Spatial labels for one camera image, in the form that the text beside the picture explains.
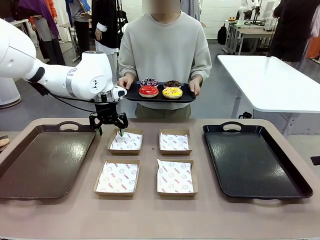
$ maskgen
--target backpack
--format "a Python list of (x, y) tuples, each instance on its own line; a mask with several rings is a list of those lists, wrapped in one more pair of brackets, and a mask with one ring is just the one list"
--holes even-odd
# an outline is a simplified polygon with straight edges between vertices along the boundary
[(227, 28), (225, 27), (225, 24), (220, 28), (218, 31), (218, 43), (221, 45), (225, 45), (227, 41)]

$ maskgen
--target black tray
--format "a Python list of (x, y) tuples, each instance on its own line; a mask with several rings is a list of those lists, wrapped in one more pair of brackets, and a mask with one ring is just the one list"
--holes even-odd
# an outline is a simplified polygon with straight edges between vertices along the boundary
[(158, 90), (159, 94), (152, 98), (142, 97), (139, 94), (140, 82), (137, 81), (133, 84), (130, 89), (128, 90), (126, 99), (130, 101), (138, 101), (138, 102), (157, 102), (157, 103), (179, 103), (179, 104), (186, 104), (191, 103), (192, 101), (196, 100), (196, 95), (194, 92), (191, 92), (189, 89), (189, 85), (187, 83), (181, 83), (181, 90), (183, 91), (182, 97), (178, 99), (168, 99), (162, 95), (162, 91), (164, 89), (164, 82), (159, 82)]
[[(225, 130), (238, 125), (240, 130)], [(221, 190), (229, 197), (310, 198), (313, 190), (263, 126), (203, 126)]]
[[(61, 129), (66, 124), (78, 129)], [(89, 125), (36, 126), (0, 164), (0, 198), (57, 199), (66, 195), (95, 137)]]

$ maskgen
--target brown tray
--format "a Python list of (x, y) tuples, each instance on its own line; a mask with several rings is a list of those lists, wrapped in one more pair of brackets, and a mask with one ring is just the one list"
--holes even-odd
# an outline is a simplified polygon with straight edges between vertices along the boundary
[[(77, 130), (62, 129), (76, 125)], [(95, 137), (89, 125), (36, 126), (0, 165), (0, 198), (57, 199), (66, 195)]]

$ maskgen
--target person holding tray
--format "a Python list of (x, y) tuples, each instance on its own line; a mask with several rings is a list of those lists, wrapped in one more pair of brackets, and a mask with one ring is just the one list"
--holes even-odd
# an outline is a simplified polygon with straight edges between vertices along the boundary
[[(126, 89), (137, 80), (188, 83), (195, 95), (212, 67), (201, 23), (180, 11), (179, 0), (149, 0), (140, 18), (127, 25), (119, 53), (118, 84)], [(191, 116), (189, 103), (138, 102), (137, 118)]]

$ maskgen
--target red frosted donut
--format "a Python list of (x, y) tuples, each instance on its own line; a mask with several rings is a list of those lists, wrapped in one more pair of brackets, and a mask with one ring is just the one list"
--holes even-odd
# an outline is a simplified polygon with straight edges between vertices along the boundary
[(155, 86), (142, 86), (139, 89), (139, 94), (144, 98), (153, 98), (159, 93), (158, 88)]

